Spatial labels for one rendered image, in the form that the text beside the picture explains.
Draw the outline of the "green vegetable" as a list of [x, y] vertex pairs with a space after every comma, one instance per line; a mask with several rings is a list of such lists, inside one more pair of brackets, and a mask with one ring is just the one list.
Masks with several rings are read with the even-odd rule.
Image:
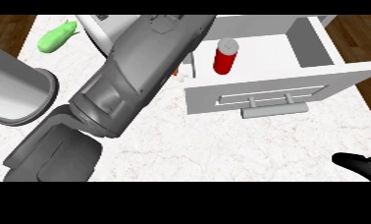
[[65, 21], [40, 39], [38, 49], [43, 53], [54, 52], [65, 44], [66, 40], [78, 34], [77, 22]]

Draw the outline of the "white drawer front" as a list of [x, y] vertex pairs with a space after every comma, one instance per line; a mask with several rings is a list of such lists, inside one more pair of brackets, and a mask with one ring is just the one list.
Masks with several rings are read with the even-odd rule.
[[321, 101], [370, 77], [371, 62], [361, 62], [199, 78], [186, 87], [187, 114], [247, 108], [249, 97], [258, 106], [284, 104], [286, 93], [296, 103]]

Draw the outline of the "red can with grey top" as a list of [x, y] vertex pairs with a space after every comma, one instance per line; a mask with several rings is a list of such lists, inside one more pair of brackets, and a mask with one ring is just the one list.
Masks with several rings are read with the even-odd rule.
[[233, 62], [239, 51], [237, 41], [225, 37], [218, 42], [213, 70], [219, 75], [225, 75], [233, 69]]

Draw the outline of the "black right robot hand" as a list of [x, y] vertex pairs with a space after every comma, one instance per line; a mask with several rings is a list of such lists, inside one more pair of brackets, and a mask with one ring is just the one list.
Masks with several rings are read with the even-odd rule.
[[371, 181], [371, 157], [339, 152], [331, 156], [331, 162]]

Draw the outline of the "white appliance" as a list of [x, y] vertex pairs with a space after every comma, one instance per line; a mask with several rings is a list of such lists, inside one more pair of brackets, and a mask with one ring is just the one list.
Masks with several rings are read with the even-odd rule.
[[138, 15], [77, 15], [88, 38], [105, 57], [109, 56], [121, 34], [138, 17]]

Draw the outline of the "grey round container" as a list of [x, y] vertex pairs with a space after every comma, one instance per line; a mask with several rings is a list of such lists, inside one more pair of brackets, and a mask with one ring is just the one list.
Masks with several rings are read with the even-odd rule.
[[0, 124], [22, 126], [47, 112], [59, 91], [54, 74], [0, 49]]

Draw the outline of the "white drawer box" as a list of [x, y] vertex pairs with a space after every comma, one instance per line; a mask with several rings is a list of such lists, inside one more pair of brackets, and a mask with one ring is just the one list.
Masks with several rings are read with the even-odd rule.
[[[213, 70], [218, 42], [237, 41], [239, 50], [225, 76]], [[317, 16], [218, 16], [194, 51], [197, 79], [256, 81], [337, 73], [371, 76], [371, 62], [342, 60]]]

